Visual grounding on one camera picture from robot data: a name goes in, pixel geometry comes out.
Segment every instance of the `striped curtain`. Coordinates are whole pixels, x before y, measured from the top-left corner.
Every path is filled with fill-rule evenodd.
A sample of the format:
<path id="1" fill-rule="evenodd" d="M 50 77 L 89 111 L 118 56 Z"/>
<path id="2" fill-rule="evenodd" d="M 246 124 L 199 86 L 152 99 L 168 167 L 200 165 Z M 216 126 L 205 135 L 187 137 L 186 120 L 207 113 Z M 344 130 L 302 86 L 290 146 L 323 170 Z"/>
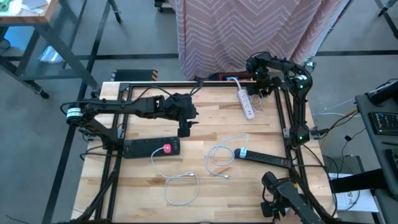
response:
<path id="1" fill-rule="evenodd" d="M 349 0 L 170 0 L 187 79 L 245 70 L 269 51 L 297 63 L 314 56 Z"/>

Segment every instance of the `wooden table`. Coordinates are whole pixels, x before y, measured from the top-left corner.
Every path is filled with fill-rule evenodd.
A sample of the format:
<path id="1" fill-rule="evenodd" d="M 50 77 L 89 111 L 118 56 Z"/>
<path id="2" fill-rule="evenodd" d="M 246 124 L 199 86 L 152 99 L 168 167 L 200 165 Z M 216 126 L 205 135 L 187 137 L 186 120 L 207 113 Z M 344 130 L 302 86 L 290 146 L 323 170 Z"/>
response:
<path id="1" fill-rule="evenodd" d="M 118 89 L 119 83 L 104 83 L 100 98 L 116 99 Z M 133 88 L 133 99 L 144 89 Z M 172 94 L 188 93 L 191 88 L 165 89 Z M 203 87 L 193 96 L 193 102 L 200 114 L 195 121 L 199 121 L 200 124 L 193 126 L 189 138 L 181 139 L 181 154 L 155 160 L 158 168 L 166 175 L 195 172 L 200 178 L 198 197 L 186 206 L 169 205 L 164 199 L 165 179 L 156 172 L 150 159 L 123 159 L 113 222 L 272 221 L 271 218 L 262 216 L 259 206 L 262 202 L 261 177 L 267 171 L 272 171 L 278 178 L 287 177 L 287 170 L 239 159 L 234 160 L 228 167 L 210 165 L 215 172 L 228 174 L 229 179 L 214 177 L 205 169 L 207 150 L 226 138 L 244 133 L 250 136 L 249 150 L 285 157 L 274 96 L 264 99 L 264 114 L 256 114 L 253 120 L 246 120 L 241 105 L 234 99 L 236 91 L 236 87 Z M 159 90 L 149 90 L 144 96 L 161 94 Z M 100 114 L 96 119 L 110 127 L 113 115 Z M 306 119 L 308 126 L 312 127 L 313 120 L 308 104 Z M 126 139 L 177 135 L 178 123 L 175 121 L 149 120 L 130 116 L 128 123 Z M 235 149 L 244 146 L 244 142 L 245 139 L 241 138 L 230 141 L 226 145 Z M 100 141 L 95 141 L 88 147 L 100 144 Z M 317 141 L 310 141 L 306 145 L 322 160 Z M 97 152 L 104 153 L 104 150 L 98 149 Z M 303 149 L 302 153 L 306 164 L 317 164 L 315 158 L 307 150 Z M 227 161 L 230 156 L 230 152 L 220 149 L 216 160 Z M 78 217 L 97 194 L 103 164 L 104 157 L 86 157 L 72 218 Z M 306 171 L 310 190 L 331 213 L 334 205 L 325 172 L 319 167 L 308 167 Z M 173 202 L 184 202 L 193 196 L 196 187 L 195 179 L 189 177 L 177 179 L 170 183 L 167 193 Z M 107 204 L 108 201 L 105 199 L 104 211 Z"/>
<path id="2" fill-rule="evenodd" d="M 47 0 L 47 2 L 47 5 L 39 7 L 39 9 L 43 10 L 41 14 L 32 12 L 30 10 L 21 9 L 21 11 L 15 16 L 1 16 L 0 23 L 30 24 L 38 22 L 50 22 L 52 14 L 55 10 L 55 6 L 58 4 L 58 0 Z"/>

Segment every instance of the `cable connector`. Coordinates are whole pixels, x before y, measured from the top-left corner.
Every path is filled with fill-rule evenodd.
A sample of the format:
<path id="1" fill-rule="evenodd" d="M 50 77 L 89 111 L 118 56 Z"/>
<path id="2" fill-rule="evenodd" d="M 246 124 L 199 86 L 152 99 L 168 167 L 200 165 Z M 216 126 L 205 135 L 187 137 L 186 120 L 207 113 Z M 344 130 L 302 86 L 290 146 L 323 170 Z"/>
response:
<path id="1" fill-rule="evenodd" d="M 349 136 L 345 136 L 344 139 L 345 139 L 346 141 L 351 141 L 351 140 L 353 140 L 353 139 L 352 139 L 351 137 L 349 137 Z"/>

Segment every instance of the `power strip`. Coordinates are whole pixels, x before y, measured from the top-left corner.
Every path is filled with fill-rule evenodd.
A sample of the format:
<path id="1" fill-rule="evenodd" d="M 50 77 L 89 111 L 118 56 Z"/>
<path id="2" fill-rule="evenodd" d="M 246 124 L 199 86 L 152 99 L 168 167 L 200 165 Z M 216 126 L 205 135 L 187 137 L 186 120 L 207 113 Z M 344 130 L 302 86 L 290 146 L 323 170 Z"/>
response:
<path id="1" fill-rule="evenodd" d="M 238 98 L 239 98 L 239 102 L 241 102 L 243 113 L 244 113 L 244 116 L 246 117 L 246 119 L 253 119 L 254 111 L 253 111 L 253 107 L 251 106 L 248 92 L 246 90 L 239 90 Z"/>

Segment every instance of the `gray floor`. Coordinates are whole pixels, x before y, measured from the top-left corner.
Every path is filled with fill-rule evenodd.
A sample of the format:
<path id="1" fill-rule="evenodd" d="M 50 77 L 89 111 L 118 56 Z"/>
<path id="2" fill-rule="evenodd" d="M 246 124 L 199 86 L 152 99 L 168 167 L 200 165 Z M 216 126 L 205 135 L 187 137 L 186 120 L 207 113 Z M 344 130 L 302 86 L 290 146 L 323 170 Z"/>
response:
<path id="1" fill-rule="evenodd" d="M 90 10 L 85 11 L 73 45 L 76 54 L 90 54 L 104 2 L 88 1 L 87 8 Z M 173 14 L 158 13 L 153 1 L 148 0 L 118 0 L 118 4 L 122 10 L 123 25 L 116 22 L 113 14 L 109 15 L 99 54 L 177 53 Z M 78 11 L 79 5 L 80 1 L 74 1 L 72 8 Z M 354 1 L 320 50 L 398 49 L 398 40 L 385 20 L 377 18 L 378 12 L 374 0 Z M 398 6 L 389 12 L 398 24 Z M 1 54 L 21 55 L 31 32 L 28 27 L 10 29 L 6 37 L 11 40 L 13 48 Z M 398 55 L 316 57 L 314 61 L 318 65 L 313 73 L 314 86 L 308 96 L 316 125 L 329 127 L 340 117 L 317 113 L 345 114 L 355 108 L 352 101 L 325 110 L 396 77 L 397 60 Z M 93 75 L 99 82 L 108 81 L 111 71 L 116 68 L 153 68 L 159 71 L 161 80 L 185 79 L 177 59 L 96 61 Z M 63 102 L 74 100 L 80 86 L 79 80 L 39 83 L 50 94 L 50 99 L 43 100 L 33 95 L 5 74 L 0 76 L 0 134 L 3 136 L 0 149 L 0 223 L 15 223 L 5 215 L 29 223 L 41 222 L 68 128 L 58 107 Z M 362 129 L 361 118 L 353 118 L 331 133 L 323 153 L 340 156 L 344 136 L 352 136 Z M 66 221 L 70 217 L 83 165 L 78 154 L 85 148 L 81 136 L 76 135 L 54 222 Z M 366 133 L 348 143 L 345 153 L 360 155 L 366 170 L 379 167 Z M 369 214 L 363 213 L 351 212 L 340 217 L 369 221 Z"/>

